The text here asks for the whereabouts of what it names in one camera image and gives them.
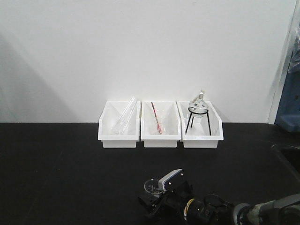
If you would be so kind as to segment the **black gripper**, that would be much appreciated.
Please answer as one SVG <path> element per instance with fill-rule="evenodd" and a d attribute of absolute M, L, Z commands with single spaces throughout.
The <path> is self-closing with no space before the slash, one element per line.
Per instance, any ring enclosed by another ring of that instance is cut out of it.
<path fill-rule="evenodd" d="M 146 218 L 159 218 L 168 209 L 176 212 L 180 219 L 186 219 L 188 201 L 193 199 L 193 188 L 184 180 L 175 189 L 158 194 L 141 194 L 138 202 L 145 208 L 150 208 L 144 216 Z"/>

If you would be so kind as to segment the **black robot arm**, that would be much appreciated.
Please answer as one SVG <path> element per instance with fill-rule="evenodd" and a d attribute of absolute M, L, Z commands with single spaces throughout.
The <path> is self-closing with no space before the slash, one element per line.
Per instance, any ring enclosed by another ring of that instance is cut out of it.
<path fill-rule="evenodd" d="M 138 202 L 146 209 L 148 219 L 157 219 L 167 211 L 175 212 L 186 225 L 298 225 L 300 196 L 290 195 L 278 200 L 250 205 L 230 203 L 218 195 L 197 199 L 192 185 L 183 182 L 164 192 L 158 181 L 145 185 Z"/>

